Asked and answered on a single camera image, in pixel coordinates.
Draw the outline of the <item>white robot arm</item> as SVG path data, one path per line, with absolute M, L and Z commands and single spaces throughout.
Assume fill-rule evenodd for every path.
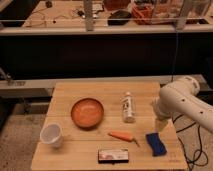
M 213 106 L 196 97 L 199 91 L 199 82 L 191 76 L 184 76 L 164 85 L 152 102 L 156 115 L 156 131 L 162 131 L 168 120 L 175 113 L 180 113 L 213 133 Z

